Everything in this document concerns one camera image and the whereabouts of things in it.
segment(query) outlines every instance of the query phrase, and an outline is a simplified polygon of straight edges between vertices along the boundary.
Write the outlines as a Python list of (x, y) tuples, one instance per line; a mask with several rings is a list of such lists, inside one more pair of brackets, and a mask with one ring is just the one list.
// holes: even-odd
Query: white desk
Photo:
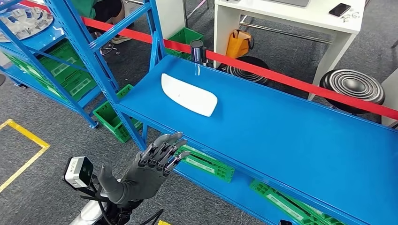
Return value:
[[(343, 22), (343, 19), (328, 14), (339, 3), (352, 6), (353, 11), (349, 11), (345, 15), (359, 12), (359, 18), (351, 18), (348, 22)], [(365, 0), (311, 0), (306, 8), (267, 0), (215, 0), (214, 51), (225, 55), (230, 33), (234, 29), (239, 28), (240, 15), (248, 15), (335, 35), (335, 39), (321, 59), (316, 70), (313, 84), (319, 85), (322, 76), (334, 69), (344, 52), (359, 33), (364, 6)], [(313, 98), (314, 94), (308, 96), (308, 100), (312, 100)]]

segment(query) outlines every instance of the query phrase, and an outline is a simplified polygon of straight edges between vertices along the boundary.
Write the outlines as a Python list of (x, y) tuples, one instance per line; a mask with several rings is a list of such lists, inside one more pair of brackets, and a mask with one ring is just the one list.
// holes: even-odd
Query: red barrier tape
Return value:
[[(29, 7), (36, 6), (43, 10), (48, 11), (48, 8), (46, 6), (37, 4), (35, 2), (23, 0), (21, 3), (26, 6), (29, 6)], [(82, 20), (86, 26), (94, 27), (94, 28), (97, 28), (100, 30), (108, 30), (113, 26), (111, 24), (99, 22), (99, 21), (96, 21), (96, 20), (93, 20), (90, 18), (86, 18), (86, 17), (82, 17)], [(146, 42), (149, 44), (152, 43), (152, 37), (149, 34), (141, 33), (141, 32), (134, 31), (134, 30), (129, 30), (129, 29), (123, 29), (119, 34), (123, 35), (123, 36), (130, 37), (135, 40), (143, 41), (143, 42)], [(178, 50), (178, 51), (185, 52), (185, 53), (189, 53), (191, 50), (189, 45), (181, 44), (181, 43), (174, 42), (174, 41), (164, 40), (164, 44), (167, 48), (172, 48), (174, 50)], [(245, 71), (249, 71), (251, 73), (258, 74), (260, 76), (266, 77), (273, 81), (283, 83), (283, 84), (289, 85), (291, 87), (294, 87), (294, 88), (297, 88), (297, 89), (300, 89), (303, 91), (307, 91), (307, 92), (313, 93), (313, 94), (321, 96), (321, 97), (329, 98), (329, 99), (335, 100), (340, 103), (351, 105), (356, 108), (360, 108), (360, 109), (363, 109), (363, 110), (366, 110), (366, 111), (369, 111), (372, 113), (376, 113), (376, 114), (379, 114), (382, 116), (386, 116), (386, 117), (398, 120), (398, 111), (397, 110), (394, 110), (394, 109), (391, 109), (391, 108), (388, 108), (388, 107), (385, 107), (382, 105), (377, 105), (375, 103), (367, 102), (364, 100), (360, 100), (357, 98), (353, 98), (350, 96), (346, 96), (343, 94), (339, 94), (337, 92), (334, 92), (334, 91), (331, 91), (331, 90), (328, 90), (325, 88), (321, 88), (321, 87), (306, 83), (304, 81), (300, 81), (295, 78), (292, 78), (292, 77), (289, 77), (289, 76), (286, 76), (283, 74), (279, 74), (277, 72), (274, 72), (274, 71), (271, 71), (268, 69), (264, 69), (264, 68), (246, 63), (246, 62), (238, 61), (236, 59), (232, 59), (227, 56), (220, 55), (220, 54), (214, 53), (209, 50), (207, 50), (206, 56), (208, 59), (215, 60), (217, 62), (221, 62), (221, 63), (227, 64), (227, 65), (233, 66), (233, 67), (243, 69)]]

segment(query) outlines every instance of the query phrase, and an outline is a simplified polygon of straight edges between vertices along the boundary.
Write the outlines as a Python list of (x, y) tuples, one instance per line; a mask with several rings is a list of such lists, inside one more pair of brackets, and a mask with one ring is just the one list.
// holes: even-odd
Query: yellow floor marking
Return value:
[(159, 220), (158, 225), (171, 225), (171, 224), (168, 224), (168, 223), (166, 223), (166, 222), (164, 222), (164, 221)]
[(10, 127), (14, 128), (16, 131), (19, 133), (25, 135), (27, 138), (32, 140), (34, 143), (38, 144), (41, 149), (32, 157), (30, 158), (21, 168), (19, 168), (6, 182), (4, 182), (0, 186), (0, 193), (8, 186), (10, 185), (23, 171), (25, 171), (36, 159), (38, 159), (49, 147), (50, 145), (41, 140), (39, 137), (36, 135), (32, 134), (29, 130), (19, 126), (17, 123), (15, 123), (12, 119), (9, 119), (5, 121), (3, 124), (0, 125), (0, 129), (4, 128), (6, 125), (9, 125)]

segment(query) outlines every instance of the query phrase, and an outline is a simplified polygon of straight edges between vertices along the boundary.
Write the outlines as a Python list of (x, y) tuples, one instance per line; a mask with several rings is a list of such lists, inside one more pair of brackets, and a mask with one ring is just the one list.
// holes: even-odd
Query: silver laptop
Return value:
[(294, 6), (307, 7), (310, 0), (270, 0)]

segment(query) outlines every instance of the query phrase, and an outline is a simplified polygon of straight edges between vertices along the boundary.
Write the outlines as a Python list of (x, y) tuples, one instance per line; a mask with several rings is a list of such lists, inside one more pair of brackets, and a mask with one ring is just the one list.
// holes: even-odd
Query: green shirt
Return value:
[(94, 19), (95, 10), (93, 6), (97, 3), (97, 0), (72, 0), (72, 3), (79, 15)]

